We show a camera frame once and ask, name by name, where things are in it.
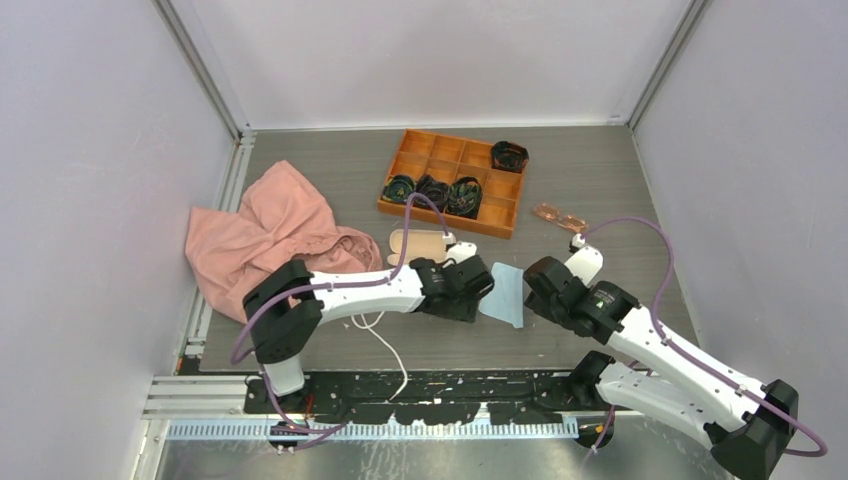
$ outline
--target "pink cloth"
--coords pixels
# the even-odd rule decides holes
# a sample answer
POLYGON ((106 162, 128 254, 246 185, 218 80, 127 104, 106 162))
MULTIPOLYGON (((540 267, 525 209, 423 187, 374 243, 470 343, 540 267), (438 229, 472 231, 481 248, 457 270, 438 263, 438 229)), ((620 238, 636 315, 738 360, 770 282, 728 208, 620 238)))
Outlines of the pink cloth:
POLYGON ((374 239, 337 227, 324 197, 286 161, 247 189, 238 213, 192 208, 185 252, 206 301, 241 323, 244 296, 292 258, 327 273, 383 266, 374 239))

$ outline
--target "light blue cloth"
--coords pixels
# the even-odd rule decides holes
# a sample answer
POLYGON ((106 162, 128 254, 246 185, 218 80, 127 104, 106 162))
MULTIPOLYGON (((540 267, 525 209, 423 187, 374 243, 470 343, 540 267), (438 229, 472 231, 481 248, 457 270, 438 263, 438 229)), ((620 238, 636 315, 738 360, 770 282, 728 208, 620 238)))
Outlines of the light blue cloth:
POLYGON ((495 288, 480 301, 480 313, 524 328, 524 270, 495 262, 492 277, 495 288))

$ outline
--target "white cord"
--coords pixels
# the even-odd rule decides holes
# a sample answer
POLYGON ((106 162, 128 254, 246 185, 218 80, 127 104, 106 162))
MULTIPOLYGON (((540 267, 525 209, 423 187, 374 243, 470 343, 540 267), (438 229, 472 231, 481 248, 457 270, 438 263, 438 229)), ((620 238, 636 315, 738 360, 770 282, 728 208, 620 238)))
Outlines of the white cord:
POLYGON ((400 392, 403 391, 404 388, 406 388, 406 384, 409 383, 409 375, 406 373, 406 367, 403 366, 403 360, 400 359, 400 355, 398 355, 397 350, 395 350, 394 347, 389 345, 389 342, 387 342, 383 337, 381 337, 379 333, 372 330, 374 327, 377 326, 378 323, 380 323, 380 319, 383 318, 383 314, 385 314, 385 313, 386 312, 380 312, 380 314, 377 315, 377 319, 374 320, 374 323, 372 323, 370 325, 368 324, 368 320, 365 319, 364 314, 359 315, 359 317, 362 318, 362 325, 356 323, 356 316, 355 315, 351 315, 350 320, 353 322, 353 325, 356 328, 358 328, 360 330, 368 330, 369 332, 371 332, 371 335, 374 335, 375 337, 377 337, 377 340, 383 342, 383 345, 388 347, 388 349, 392 351, 395 358, 397 359, 398 366, 400 366, 400 371, 403 372, 403 383, 400 384, 400 388, 398 388, 398 390, 395 392, 395 394, 392 395, 391 397, 389 397, 389 401, 392 401, 392 400, 394 400, 395 397, 397 397, 400 394, 400 392))

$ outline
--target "wooden organizer box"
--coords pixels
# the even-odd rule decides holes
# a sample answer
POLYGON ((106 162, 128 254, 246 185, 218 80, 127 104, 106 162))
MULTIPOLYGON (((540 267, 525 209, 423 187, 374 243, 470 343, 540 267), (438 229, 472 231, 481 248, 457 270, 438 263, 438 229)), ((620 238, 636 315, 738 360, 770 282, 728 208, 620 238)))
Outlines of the wooden organizer box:
MULTIPOLYGON (((476 177, 483 187, 483 201, 477 219, 444 213, 445 221, 453 228, 500 238, 512 238, 524 173, 505 172, 491 167, 491 143, 478 142, 420 130, 407 130, 383 185, 394 175, 408 175, 416 182, 425 173, 440 182, 452 185, 456 180, 476 177)), ((405 205, 384 201, 377 196, 377 210, 403 216, 405 205)), ((439 223, 429 208, 412 207, 412 218, 439 223)))

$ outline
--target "white wall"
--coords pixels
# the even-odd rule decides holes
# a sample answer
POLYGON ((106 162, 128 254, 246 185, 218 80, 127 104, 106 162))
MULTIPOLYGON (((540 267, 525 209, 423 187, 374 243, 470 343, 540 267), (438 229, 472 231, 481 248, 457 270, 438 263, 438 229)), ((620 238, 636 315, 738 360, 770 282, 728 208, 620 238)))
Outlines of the white wall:
POLYGON ((150 1, 0 3, 0 472, 117 479, 229 136, 150 1))
POLYGON ((689 2, 176 3, 234 110, 275 129, 624 123, 689 2))
POLYGON ((715 0, 636 132, 702 344, 831 446, 778 480, 848 468, 846 45, 846 2, 715 0))

